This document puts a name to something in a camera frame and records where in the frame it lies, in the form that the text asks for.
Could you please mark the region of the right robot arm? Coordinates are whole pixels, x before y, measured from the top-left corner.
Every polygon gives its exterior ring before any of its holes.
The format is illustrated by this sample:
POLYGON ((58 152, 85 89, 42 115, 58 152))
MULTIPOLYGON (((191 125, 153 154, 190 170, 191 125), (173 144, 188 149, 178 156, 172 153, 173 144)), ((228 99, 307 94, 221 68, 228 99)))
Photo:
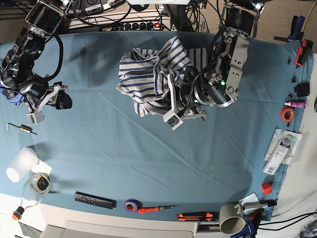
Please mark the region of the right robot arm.
POLYGON ((57 110, 72 107, 72 100, 66 93, 69 87, 61 81, 49 84, 58 76, 63 63, 63 43, 56 31, 72 4, 71 0, 37 1, 26 16, 28 27, 22 29, 2 61, 0 93, 16 106, 21 103, 27 106, 30 124, 39 124, 44 120, 42 110, 46 105, 57 110), (55 72, 42 77, 33 72, 33 67, 49 41, 47 36, 56 39, 59 56, 55 72))

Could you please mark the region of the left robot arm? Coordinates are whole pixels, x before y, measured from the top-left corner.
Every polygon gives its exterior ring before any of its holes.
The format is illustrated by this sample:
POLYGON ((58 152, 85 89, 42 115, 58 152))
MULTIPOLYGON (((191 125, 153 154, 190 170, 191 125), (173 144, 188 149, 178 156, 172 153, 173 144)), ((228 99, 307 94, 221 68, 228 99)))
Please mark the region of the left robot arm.
POLYGON ((207 119, 203 105, 225 108, 237 101, 243 65, 251 38, 256 37, 263 0, 227 0, 219 31, 215 35, 202 70, 190 66, 188 82, 179 83, 167 75, 171 108, 163 115, 165 123, 176 130, 186 119, 207 119))

